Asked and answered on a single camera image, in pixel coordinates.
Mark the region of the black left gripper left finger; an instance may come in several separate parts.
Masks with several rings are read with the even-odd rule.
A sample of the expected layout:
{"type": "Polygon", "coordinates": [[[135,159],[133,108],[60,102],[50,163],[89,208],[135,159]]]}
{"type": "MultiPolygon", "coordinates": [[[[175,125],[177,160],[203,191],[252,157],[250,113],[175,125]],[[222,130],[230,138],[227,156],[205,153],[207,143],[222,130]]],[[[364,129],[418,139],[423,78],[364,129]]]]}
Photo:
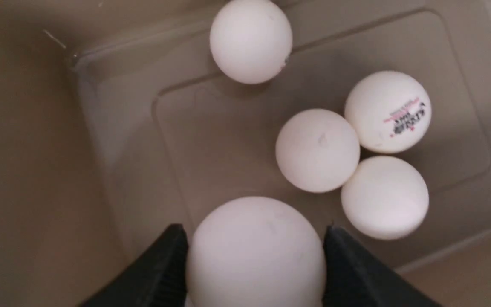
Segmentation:
{"type": "Polygon", "coordinates": [[[187,297],[188,252],[183,225],[168,225],[161,235],[119,276],[81,307],[183,307],[187,297]]]}

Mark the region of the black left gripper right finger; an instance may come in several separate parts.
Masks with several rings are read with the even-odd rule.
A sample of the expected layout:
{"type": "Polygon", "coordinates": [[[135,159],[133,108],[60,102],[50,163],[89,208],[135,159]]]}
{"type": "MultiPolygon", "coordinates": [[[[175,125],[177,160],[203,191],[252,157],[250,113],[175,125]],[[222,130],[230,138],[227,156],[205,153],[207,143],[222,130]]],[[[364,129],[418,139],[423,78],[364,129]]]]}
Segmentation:
{"type": "Polygon", "coordinates": [[[328,226],[324,307],[440,307],[370,253],[347,231],[328,226]]]}

